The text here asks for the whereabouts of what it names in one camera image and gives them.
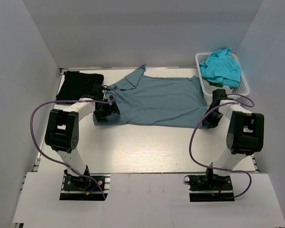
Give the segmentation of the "grey-blue t-shirt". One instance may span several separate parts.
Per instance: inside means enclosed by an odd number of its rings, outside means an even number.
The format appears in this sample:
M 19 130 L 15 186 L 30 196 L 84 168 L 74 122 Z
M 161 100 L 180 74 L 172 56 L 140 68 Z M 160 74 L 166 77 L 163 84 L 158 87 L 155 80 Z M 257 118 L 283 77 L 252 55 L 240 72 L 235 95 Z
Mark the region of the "grey-blue t-shirt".
M 208 109 L 199 78 L 150 77 L 145 70 L 142 65 L 111 85 L 120 114 L 94 124 L 194 128 Z

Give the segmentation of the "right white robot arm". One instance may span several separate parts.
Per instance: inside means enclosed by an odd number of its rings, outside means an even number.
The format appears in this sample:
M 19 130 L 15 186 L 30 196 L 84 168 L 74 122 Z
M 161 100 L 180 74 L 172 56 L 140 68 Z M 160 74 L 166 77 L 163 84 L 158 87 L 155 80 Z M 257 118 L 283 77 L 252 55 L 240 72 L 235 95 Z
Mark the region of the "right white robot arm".
M 234 100 L 228 98 L 224 89 L 213 91 L 209 115 L 202 121 L 204 127 L 211 129 L 218 126 L 223 116 L 229 119 L 226 149 L 206 171 L 205 184 L 212 190 L 230 176 L 241 160 L 261 151 L 264 145 L 264 115 L 231 102 Z

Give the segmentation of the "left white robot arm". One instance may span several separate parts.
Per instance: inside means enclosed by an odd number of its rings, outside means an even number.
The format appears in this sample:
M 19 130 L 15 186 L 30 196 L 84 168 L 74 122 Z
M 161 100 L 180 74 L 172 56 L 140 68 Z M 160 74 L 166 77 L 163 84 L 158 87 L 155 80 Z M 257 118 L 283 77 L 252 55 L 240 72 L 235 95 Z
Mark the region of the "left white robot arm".
M 56 151 L 67 167 L 66 173 L 75 177 L 75 185 L 82 190 L 91 184 L 88 166 L 77 149 L 79 122 L 92 115 L 96 122 L 107 122 L 113 114 L 120 114 L 116 104 L 117 92 L 107 85 L 94 85 L 92 91 L 77 101 L 66 101 L 64 109 L 52 109 L 49 114 L 45 143 Z

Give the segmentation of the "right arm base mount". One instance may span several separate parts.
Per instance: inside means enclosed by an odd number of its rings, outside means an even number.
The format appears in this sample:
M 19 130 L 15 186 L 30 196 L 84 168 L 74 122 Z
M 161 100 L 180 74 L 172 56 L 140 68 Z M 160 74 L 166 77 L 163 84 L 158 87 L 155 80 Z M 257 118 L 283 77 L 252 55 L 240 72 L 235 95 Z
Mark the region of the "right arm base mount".
M 216 181 L 208 180 L 206 175 L 186 175 L 183 178 L 189 186 L 190 202 L 228 202 L 235 201 L 231 178 Z

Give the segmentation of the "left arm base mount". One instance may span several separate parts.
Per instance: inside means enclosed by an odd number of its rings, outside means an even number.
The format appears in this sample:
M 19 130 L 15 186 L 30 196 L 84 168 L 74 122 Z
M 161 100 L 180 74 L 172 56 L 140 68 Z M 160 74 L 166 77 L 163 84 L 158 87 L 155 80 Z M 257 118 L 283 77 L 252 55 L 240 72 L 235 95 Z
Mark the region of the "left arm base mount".
M 110 187 L 110 174 L 90 174 L 96 182 L 80 176 L 71 176 L 64 171 L 59 200 L 62 201 L 104 201 Z

